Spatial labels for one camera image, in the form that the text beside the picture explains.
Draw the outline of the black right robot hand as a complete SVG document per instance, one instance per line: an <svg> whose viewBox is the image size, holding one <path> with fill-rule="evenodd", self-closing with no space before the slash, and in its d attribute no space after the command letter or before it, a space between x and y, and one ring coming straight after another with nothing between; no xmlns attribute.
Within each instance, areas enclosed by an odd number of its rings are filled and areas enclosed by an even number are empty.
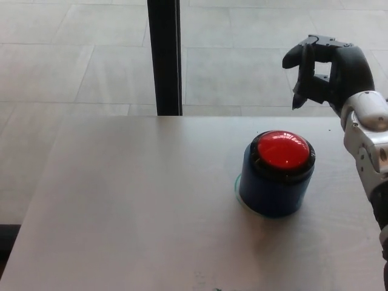
<svg viewBox="0 0 388 291"><path fill-rule="evenodd" d="M372 72L363 51L329 36L309 35L283 57L283 68L298 67L292 108L312 100L327 102L340 115L354 94L374 91Z"/></svg>

